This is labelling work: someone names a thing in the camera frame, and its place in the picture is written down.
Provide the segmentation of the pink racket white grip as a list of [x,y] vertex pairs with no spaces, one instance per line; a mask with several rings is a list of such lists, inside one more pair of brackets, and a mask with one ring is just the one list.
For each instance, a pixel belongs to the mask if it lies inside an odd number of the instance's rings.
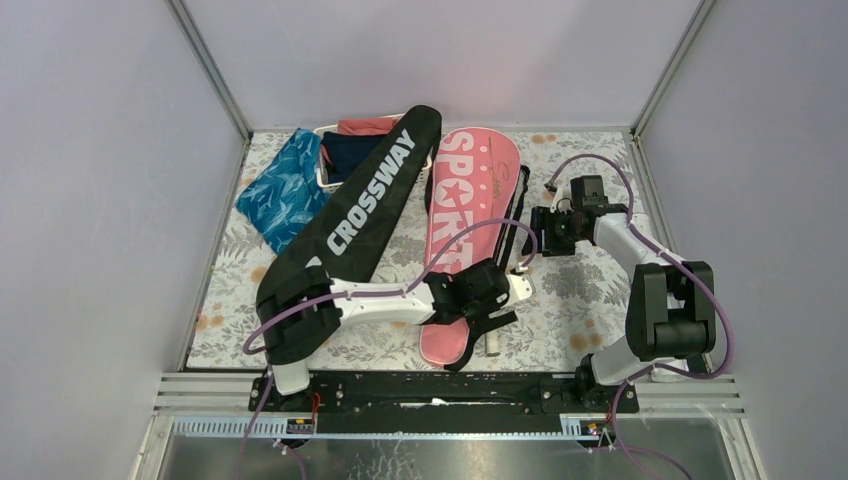
[[492,330],[484,335],[485,355],[487,358],[495,358],[501,355],[500,336],[497,330]]

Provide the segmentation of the pink racket bag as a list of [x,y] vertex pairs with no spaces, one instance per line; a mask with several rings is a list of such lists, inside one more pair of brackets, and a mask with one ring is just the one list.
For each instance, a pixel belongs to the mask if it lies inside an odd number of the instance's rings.
[[[487,258],[505,272],[509,261],[497,257],[517,228],[510,208],[526,175],[516,144],[505,134],[482,127],[448,133],[440,143],[425,197],[428,213],[427,271],[457,273]],[[423,325],[423,358],[445,370],[463,369],[474,351],[465,321]]]

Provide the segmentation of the black Crossway racket bag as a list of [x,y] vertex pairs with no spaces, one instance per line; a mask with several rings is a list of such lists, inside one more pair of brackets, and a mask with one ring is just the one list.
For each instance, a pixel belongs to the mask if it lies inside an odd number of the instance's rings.
[[268,267],[256,294],[266,323],[287,306],[287,287],[309,266],[331,278],[367,282],[387,247],[426,162],[442,137],[442,115],[416,105],[399,119],[322,209]]

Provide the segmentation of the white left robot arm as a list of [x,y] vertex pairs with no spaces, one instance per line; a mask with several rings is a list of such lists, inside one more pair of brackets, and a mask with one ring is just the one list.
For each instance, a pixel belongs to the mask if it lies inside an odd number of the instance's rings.
[[274,380],[272,398],[288,411],[307,404],[307,361],[342,327],[465,321],[476,340],[514,322],[510,307],[534,292],[527,275],[507,273],[491,258],[457,273],[428,271],[411,283],[394,284],[341,280],[320,265],[308,266],[257,292],[257,334]]

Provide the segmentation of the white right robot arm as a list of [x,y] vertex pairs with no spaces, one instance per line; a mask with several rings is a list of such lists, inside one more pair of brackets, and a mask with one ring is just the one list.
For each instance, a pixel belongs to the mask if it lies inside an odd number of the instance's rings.
[[630,282],[624,334],[581,361],[573,386],[577,405],[597,412],[612,400],[613,385],[640,374],[660,382],[694,377],[688,359],[710,352],[717,339],[711,267],[687,261],[642,233],[632,204],[611,202],[599,175],[545,187],[553,198],[532,209],[537,239],[526,245],[545,257],[571,256],[587,241],[609,254]]

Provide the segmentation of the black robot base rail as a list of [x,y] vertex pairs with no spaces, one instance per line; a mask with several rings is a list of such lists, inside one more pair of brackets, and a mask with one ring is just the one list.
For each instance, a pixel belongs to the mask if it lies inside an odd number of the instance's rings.
[[249,411],[303,413],[320,434],[547,434],[563,415],[639,410],[634,388],[572,373],[317,370],[298,393],[266,385],[253,381]]

